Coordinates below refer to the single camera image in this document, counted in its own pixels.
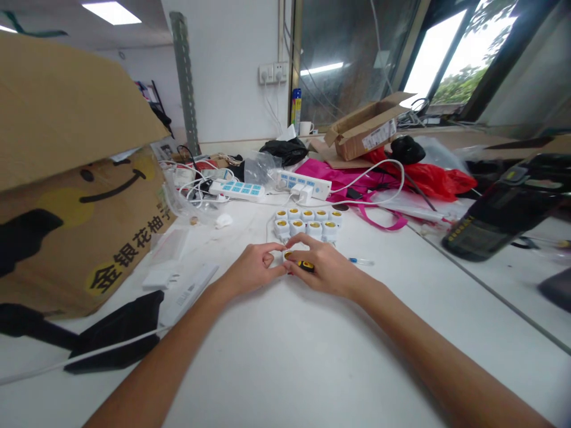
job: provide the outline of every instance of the white power strip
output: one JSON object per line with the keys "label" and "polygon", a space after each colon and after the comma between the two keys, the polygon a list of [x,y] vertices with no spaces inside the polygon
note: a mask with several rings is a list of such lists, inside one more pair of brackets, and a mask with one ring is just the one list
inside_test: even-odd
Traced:
{"label": "white power strip", "polygon": [[230,198],[244,199],[253,202],[261,201],[266,194],[265,189],[261,185],[240,183],[236,181],[229,181],[226,183],[213,181],[208,191],[214,195],[223,194]]}
{"label": "white power strip", "polygon": [[296,184],[308,185],[313,187],[312,197],[320,200],[326,200],[331,192],[331,181],[328,180],[283,170],[277,171],[275,178],[277,190],[291,190]]}
{"label": "white power strip", "polygon": [[204,291],[219,267],[212,263],[205,263],[193,277],[190,286],[183,290],[173,304],[161,314],[159,323],[165,327],[174,326],[186,311],[194,305],[194,302],[202,294],[202,291]]}

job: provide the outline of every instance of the ceiling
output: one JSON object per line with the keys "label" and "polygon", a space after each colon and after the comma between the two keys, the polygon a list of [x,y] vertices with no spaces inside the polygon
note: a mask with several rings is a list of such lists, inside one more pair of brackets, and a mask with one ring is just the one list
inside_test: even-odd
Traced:
{"label": "ceiling", "polygon": [[[29,32],[63,30],[69,36],[51,40],[88,51],[172,44],[161,0],[117,0],[142,21],[120,26],[109,24],[81,5],[100,1],[104,0],[0,0],[0,11],[13,11]],[[0,25],[12,27],[3,14]]]}

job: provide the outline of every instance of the tree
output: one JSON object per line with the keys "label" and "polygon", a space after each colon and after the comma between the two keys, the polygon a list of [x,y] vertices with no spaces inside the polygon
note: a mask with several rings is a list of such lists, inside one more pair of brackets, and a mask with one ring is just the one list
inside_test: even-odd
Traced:
{"label": "tree", "polygon": [[467,65],[460,74],[446,77],[438,86],[432,104],[465,104],[482,80],[488,67],[479,68]]}
{"label": "tree", "polygon": [[[477,33],[488,28],[490,21],[497,21],[509,16],[517,0],[488,0],[480,4],[472,17],[464,37],[470,32]],[[471,67],[470,65],[460,70],[459,74],[449,75],[438,86],[436,94],[432,98],[432,104],[465,104],[482,80],[488,66],[492,63],[500,48],[510,34],[511,26],[507,26],[498,34],[488,47],[488,53],[484,55],[485,67]]]}
{"label": "tree", "polygon": [[477,33],[480,30],[485,30],[488,28],[490,21],[507,18],[516,5],[516,2],[517,0],[488,0],[482,3],[474,12],[474,16],[466,29],[465,36],[470,32]]}

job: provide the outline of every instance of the cup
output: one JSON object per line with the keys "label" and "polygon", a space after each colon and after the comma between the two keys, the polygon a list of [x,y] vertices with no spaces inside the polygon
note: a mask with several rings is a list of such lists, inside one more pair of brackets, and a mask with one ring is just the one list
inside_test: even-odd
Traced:
{"label": "cup", "polygon": [[299,135],[300,136],[307,136],[311,135],[311,132],[315,128],[311,122],[299,122]]}

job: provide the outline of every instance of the wall socket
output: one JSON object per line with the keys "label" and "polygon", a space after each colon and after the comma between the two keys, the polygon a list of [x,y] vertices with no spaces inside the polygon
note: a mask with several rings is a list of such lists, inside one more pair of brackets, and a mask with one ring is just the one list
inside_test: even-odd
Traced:
{"label": "wall socket", "polygon": [[290,77],[288,62],[275,62],[273,64],[262,64],[258,68],[258,77],[261,85],[264,84],[277,84],[276,76],[281,76],[279,83],[286,83]]}

